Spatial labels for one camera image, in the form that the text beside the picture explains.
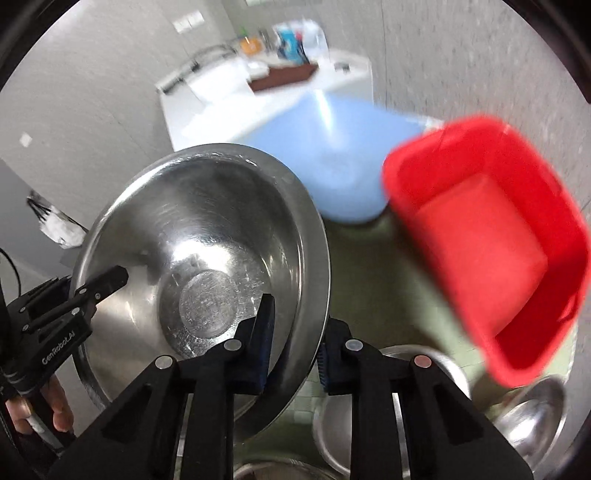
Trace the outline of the orange container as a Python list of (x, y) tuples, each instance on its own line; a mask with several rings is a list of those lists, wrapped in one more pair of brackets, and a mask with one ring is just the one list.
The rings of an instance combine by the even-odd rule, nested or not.
[(262, 40), (257, 37), (249, 36), (242, 37), (239, 41), (239, 47), (242, 50), (242, 53), (249, 57), (263, 52), (264, 49)]

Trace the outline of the large steel bowl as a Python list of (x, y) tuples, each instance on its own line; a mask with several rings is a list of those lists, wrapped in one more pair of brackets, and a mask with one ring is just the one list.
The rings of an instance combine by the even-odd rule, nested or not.
[(197, 357), (230, 339), (267, 293), (276, 301), (269, 377), (262, 394), (235, 400), (235, 440), (287, 409), (315, 361), (331, 296), (324, 223), (293, 171), (238, 144), (157, 161), (99, 214), (72, 285), (115, 265), (127, 283), (98, 304), (73, 356), (99, 408), (156, 357)]

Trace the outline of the double wall socket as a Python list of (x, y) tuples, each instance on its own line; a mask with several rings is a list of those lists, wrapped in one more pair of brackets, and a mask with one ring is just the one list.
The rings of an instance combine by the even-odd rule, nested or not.
[(198, 10), (188, 13), (172, 22), (172, 25), (178, 34), (188, 32), (197, 28), (201, 24), (204, 24), (204, 16)]

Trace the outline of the plastic bag with blue pack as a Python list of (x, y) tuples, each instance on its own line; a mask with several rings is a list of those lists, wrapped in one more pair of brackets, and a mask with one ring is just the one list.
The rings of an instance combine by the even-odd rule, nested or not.
[(308, 64), (328, 55), (325, 31), (310, 19), (291, 20), (273, 25), (276, 53), (294, 64)]

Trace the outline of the small black hook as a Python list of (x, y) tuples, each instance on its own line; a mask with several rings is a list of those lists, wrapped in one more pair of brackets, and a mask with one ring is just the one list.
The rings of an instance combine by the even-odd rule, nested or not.
[(337, 62), (334, 64), (334, 67), (335, 71), (349, 72), (351, 70), (348, 63)]

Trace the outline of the white sink counter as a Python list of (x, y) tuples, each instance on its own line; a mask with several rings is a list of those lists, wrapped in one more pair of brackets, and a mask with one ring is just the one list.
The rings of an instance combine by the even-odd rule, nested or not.
[[(337, 62), (349, 72), (335, 71)], [(160, 106), (174, 151), (192, 146), (229, 143), (270, 122), (310, 94), (335, 93), (372, 102), (372, 63), (367, 57), (329, 49), (318, 59), (318, 71), (307, 82), (253, 93), (247, 83), (248, 60), (218, 60), (160, 90)]]

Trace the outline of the small steel bowl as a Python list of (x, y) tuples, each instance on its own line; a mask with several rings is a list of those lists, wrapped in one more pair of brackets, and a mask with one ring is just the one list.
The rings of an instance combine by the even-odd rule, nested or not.
[[(427, 346), (394, 345), (381, 353), (402, 360), (412, 360), (417, 355), (430, 357), (460, 390), (471, 398), (470, 386), (462, 368), (449, 356)], [(349, 478), (352, 447), (352, 397), (350, 395), (326, 396), (315, 411), (312, 423), (315, 445), (325, 462), (339, 474)]]
[(332, 480), (339, 476), (328, 470), (291, 459), (252, 460), (235, 466), (238, 480)]

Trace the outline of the round table with tablecloth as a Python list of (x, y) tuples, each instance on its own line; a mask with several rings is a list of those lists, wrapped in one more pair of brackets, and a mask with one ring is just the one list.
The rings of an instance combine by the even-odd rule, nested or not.
[[(466, 375), (477, 408), (494, 420), (503, 403), (525, 387), (509, 389), (487, 372), (446, 298), (425, 270), (391, 212), (367, 225), (325, 223), (331, 250), (329, 312), (353, 335), (382, 349), (420, 345), (449, 356)], [(574, 362), (577, 332), (570, 331), (549, 366), (534, 381), (560, 376), (564, 387)]]

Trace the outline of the medium steel bowl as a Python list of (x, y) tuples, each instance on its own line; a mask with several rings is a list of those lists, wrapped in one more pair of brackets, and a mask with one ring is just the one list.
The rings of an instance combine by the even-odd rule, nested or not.
[(535, 472), (562, 431), (566, 409), (563, 378), (552, 375), (513, 394), (493, 423)]

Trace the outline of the blue plastic plate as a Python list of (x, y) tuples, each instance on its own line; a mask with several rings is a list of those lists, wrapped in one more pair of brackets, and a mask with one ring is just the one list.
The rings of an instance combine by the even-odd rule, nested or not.
[(322, 217), (363, 224), (388, 204), (388, 154), (425, 132), (426, 121), (369, 101), (315, 93), (239, 140), (272, 155), (307, 188)]

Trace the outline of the brown cloth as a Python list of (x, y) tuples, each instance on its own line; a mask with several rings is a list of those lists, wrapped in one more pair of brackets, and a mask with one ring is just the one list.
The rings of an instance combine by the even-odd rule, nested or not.
[(285, 66), (280, 68), (270, 67), (266, 77), (249, 80), (250, 90), (253, 93), (280, 88), (301, 82), (307, 82), (318, 71), (317, 63), (301, 64), (297, 66)]

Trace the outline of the white wall switch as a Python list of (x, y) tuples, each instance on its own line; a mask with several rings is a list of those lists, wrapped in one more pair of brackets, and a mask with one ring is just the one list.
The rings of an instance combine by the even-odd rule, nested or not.
[(23, 132), (19, 139), (19, 142), (24, 148), (28, 148), (32, 143), (32, 137), (26, 132)]

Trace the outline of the white tote bag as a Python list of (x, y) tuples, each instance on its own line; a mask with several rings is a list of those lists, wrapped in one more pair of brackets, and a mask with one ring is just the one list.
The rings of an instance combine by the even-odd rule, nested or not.
[(26, 203), (37, 217), (40, 231), (64, 250), (82, 246), (87, 229), (31, 190)]

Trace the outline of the red plastic basin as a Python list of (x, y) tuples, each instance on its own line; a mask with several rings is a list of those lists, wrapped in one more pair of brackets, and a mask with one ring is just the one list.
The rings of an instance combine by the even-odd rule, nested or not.
[(395, 148), (382, 179), (489, 375), (508, 388), (533, 382), (590, 284), (589, 230), (554, 169), (482, 115)]

